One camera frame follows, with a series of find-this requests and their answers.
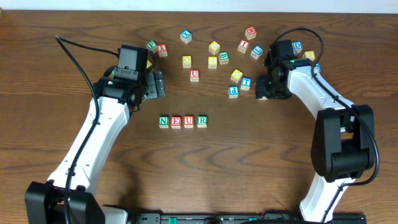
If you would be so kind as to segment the green N block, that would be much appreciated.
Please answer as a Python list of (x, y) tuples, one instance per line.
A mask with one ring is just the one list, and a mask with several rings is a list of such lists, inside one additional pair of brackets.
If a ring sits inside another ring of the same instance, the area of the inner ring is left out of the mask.
[(159, 128), (169, 128), (170, 120), (168, 116), (159, 117)]

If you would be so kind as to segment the red E block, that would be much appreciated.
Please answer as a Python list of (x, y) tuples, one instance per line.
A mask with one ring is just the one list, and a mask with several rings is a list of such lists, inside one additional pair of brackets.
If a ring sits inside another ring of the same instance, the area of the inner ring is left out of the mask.
[(180, 129), (182, 125), (182, 119), (180, 116), (172, 116), (170, 119), (170, 126), (172, 129)]

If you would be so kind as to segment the red U block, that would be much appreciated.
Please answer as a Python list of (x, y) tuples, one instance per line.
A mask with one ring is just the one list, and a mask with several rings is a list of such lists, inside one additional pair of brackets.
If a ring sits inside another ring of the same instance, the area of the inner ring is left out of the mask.
[(200, 71), (198, 69), (190, 70), (190, 81), (199, 82), (200, 81)]
[(184, 128), (194, 128), (194, 116), (184, 116)]

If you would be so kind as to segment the blue P block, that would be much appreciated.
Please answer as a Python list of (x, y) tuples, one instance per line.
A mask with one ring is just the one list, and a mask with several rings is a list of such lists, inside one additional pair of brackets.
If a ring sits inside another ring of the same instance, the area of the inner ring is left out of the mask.
[(228, 87), (228, 97), (229, 98), (237, 98), (239, 96), (239, 88), (237, 86), (229, 86)]

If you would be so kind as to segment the green R block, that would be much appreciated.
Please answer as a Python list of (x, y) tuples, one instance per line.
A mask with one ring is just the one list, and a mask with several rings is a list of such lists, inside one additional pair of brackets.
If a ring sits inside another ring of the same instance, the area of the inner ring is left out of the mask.
[(198, 128), (206, 128), (208, 125), (208, 117), (207, 116), (198, 116), (197, 117), (197, 127)]

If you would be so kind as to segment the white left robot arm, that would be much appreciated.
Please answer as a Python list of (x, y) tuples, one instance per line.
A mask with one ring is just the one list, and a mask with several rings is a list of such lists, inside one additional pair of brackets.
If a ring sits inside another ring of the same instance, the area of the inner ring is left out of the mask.
[(133, 108), (165, 96), (160, 71), (137, 80), (101, 77), (85, 122), (67, 155), (45, 183), (32, 182), (25, 193), (29, 223), (132, 223), (134, 215), (95, 199), (109, 152)]

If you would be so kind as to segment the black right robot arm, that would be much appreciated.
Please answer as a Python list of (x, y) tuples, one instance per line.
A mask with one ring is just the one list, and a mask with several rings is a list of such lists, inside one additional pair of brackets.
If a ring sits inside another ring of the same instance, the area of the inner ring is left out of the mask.
[(264, 65), (256, 98), (296, 95), (315, 118), (310, 150), (315, 176), (299, 209), (306, 222), (328, 223), (345, 190), (369, 184), (379, 171), (373, 110), (341, 96), (307, 58), (275, 58)]

